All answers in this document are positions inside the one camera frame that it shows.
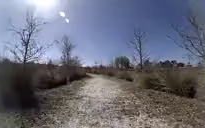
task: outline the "sunlight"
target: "sunlight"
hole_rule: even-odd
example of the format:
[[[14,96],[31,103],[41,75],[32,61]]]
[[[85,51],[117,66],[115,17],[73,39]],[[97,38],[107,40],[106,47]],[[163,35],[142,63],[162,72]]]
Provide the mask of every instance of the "sunlight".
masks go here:
[[[35,6],[41,11],[51,10],[57,5],[57,0],[28,0],[30,5]]]

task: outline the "lens flare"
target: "lens flare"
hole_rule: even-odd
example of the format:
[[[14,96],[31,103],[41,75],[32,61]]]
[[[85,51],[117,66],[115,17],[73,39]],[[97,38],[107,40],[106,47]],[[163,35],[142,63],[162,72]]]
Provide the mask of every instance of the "lens flare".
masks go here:
[[[70,22],[69,19],[65,19],[65,21],[66,21],[66,23],[69,23],[69,22]]]
[[[59,13],[61,17],[65,17],[65,13],[64,12],[60,12]]]

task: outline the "blue sky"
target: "blue sky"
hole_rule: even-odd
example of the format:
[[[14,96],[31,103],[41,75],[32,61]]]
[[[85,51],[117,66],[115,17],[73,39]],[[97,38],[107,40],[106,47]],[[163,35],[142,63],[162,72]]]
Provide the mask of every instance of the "blue sky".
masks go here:
[[[86,65],[92,65],[95,60],[107,63],[119,55],[131,57],[132,50],[126,43],[133,39],[135,27],[147,33],[146,48],[151,59],[184,61],[184,51],[166,37],[174,35],[169,23],[184,25],[183,16],[189,8],[196,13],[205,13],[205,0],[201,1],[54,0],[47,8],[32,6],[36,16],[48,21],[38,37],[41,43],[52,43],[67,34],[77,45],[74,54]],[[28,0],[0,0],[0,53],[4,49],[2,42],[12,40],[6,31],[8,18],[22,26],[29,7]],[[60,17],[60,11],[65,12],[70,23]],[[57,47],[51,47],[43,58],[56,59],[59,56]]]

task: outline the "ground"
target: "ground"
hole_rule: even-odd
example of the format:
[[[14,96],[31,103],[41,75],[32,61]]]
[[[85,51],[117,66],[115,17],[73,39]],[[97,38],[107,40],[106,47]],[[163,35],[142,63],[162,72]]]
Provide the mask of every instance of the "ground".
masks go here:
[[[0,127],[8,127],[8,124],[34,128],[205,126],[203,102],[143,90],[133,83],[101,75],[39,91],[37,95],[39,112],[23,112],[22,115],[0,112]]]

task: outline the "brown grass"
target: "brown grass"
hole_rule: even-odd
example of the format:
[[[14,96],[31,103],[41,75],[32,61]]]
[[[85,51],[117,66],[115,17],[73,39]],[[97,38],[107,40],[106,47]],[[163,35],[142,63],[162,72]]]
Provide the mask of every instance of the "brown grass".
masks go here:
[[[86,72],[78,67],[54,67],[39,71],[37,75],[37,88],[51,89],[58,86],[66,85],[69,82],[80,80],[86,77]]]
[[[130,81],[130,82],[134,81],[134,78],[128,71],[120,71],[118,74],[118,78]]]
[[[0,100],[7,108],[38,107],[32,88],[34,68],[14,63],[0,63]]]
[[[194,98],[198,86],[198,74],[193,71],[163,70],[146,74],[141,78],[141,86]]]

